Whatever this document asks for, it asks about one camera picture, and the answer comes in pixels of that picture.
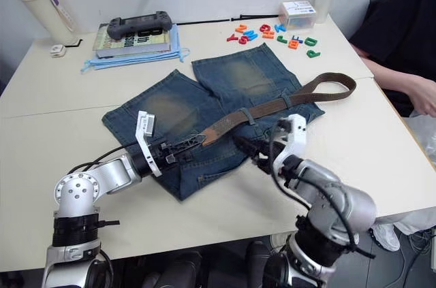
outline white label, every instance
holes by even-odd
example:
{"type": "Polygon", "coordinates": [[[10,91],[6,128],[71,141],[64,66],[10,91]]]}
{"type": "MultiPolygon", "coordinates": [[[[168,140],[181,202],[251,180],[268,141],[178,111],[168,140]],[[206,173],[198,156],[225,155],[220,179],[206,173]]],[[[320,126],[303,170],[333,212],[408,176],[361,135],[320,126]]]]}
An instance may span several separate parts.
{"type": "Polygon", "coordinates": [[[313,9],[309,1],[283,2],[283,6],[289,16],[315,13],[315,9],[313,9]]]}

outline person's arm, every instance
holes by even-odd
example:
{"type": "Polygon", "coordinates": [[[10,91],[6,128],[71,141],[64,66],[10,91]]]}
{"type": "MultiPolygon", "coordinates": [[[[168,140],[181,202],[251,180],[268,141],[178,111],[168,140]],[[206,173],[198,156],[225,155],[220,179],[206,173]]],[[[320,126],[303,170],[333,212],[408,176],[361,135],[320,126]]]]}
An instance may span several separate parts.
{"type": "Polygon", "coordinates": [[[383,89],[409,95],[410,101],[420,114],[436,117],[436,82],[417,75],[405,74],[383,67],[369,59],[369,54],[355,47],[364,64],[374,74],[375,81],[383,89]]]}

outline book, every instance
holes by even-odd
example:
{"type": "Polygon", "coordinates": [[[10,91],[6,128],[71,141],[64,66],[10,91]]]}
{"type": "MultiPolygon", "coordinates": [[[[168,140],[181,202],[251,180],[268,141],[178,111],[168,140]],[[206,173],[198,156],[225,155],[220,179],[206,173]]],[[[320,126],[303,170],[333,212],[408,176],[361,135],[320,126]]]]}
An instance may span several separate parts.
{"type": "Polygon", "coordinates": [[[170,50],[170,35],[162,31],[160,35],[139,36],[129,33],[122,39],[112,39],[107,32],[108,24],[100,24],[93,51],[99,58],[127,56],[131,54],[157,53],[170,50]]]}

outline hand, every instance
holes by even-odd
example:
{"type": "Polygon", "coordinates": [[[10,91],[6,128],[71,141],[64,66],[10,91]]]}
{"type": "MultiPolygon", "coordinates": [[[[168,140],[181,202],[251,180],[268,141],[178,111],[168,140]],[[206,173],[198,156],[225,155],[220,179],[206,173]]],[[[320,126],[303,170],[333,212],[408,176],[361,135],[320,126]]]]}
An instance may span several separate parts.
{"type": "Polygon", "coordinates": [[[416,111],[436,118],[436,82],[414,76],[406,93],[416,111]]]}

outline metal bracket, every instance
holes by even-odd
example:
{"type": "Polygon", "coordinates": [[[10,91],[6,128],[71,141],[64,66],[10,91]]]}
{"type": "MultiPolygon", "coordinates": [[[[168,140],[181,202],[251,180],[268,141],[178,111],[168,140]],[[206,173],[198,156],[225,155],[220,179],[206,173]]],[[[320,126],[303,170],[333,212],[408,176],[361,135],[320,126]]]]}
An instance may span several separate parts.
{"type": "Polygon", "coordinates": [[[299,114],[291,114],[284,120],[291,124],[291,130],[287,133],[285,148],[277,155],[272,164],[272,170],[276,176],[278,176],[279,169],[287,157],[301,155],[306,147],[306,118],[299,114]]]}
{"type": "Polygon", "coordinates": [[[145,111],[138,112],[138,122],[136,123],[135,137],[139,143],[142,154],[144,154],[144,157],[147,163],[149,164],[151,171],[156,177],[159,177],[162,175],[162,173],[157,167],[157,164],[153,159],[153,156],[151,155],[149,144],[147,143],[146,140],[146,137],[152,136],[154,125],[155,125],[154,114],[149,114],[145,111]]]}

